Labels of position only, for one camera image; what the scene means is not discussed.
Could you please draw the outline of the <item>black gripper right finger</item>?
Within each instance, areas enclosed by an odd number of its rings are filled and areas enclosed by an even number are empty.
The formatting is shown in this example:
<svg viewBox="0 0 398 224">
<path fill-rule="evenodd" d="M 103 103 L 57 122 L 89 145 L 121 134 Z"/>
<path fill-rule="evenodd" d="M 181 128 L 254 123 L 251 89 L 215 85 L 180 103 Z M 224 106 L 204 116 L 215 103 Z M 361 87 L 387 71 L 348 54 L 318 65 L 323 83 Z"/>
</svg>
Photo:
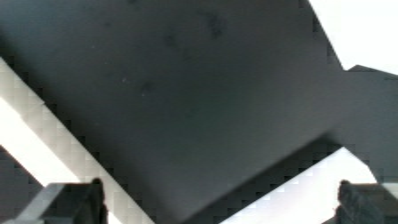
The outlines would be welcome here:
<svg viewBox="0 0 398 224">
<path fill-rule="evenodd" d="M 336 224 L 398 224 L 398 195 L 380 184 L 341 181 Z"/>
</svg>

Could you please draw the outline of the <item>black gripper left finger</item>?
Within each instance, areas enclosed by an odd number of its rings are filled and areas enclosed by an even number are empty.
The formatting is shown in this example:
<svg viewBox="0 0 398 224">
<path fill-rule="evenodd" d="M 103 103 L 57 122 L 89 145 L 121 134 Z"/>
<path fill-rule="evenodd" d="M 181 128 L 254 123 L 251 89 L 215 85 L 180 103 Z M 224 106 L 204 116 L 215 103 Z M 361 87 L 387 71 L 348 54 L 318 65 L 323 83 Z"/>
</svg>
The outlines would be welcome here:
<svg viewBox="0 0 398 224">
<path fill-rule="evenodd" d="M 108 224 L 103 182 L 52 183 L 11 224 Z"/>
</svg>

